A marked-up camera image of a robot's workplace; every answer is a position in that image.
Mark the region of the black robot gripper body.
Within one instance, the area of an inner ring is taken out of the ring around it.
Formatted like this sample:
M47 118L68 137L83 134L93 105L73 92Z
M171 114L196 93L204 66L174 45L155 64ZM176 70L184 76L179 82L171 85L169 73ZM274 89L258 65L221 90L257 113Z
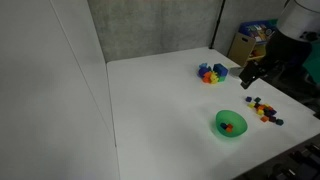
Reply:
M275 63L249 61L239 75L241 86L247 89L255 80L266 75L275 67Z

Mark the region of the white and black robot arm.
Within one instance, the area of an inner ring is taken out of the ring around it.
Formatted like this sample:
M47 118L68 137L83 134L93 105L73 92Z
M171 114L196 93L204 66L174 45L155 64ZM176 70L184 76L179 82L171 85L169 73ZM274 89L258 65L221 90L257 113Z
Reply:
M320 0L287 0L279 16L276 30L266 44L266 54L260 60L247 63L239 74L241 86L247 89L277 65L293 60L301 66L319 41Z

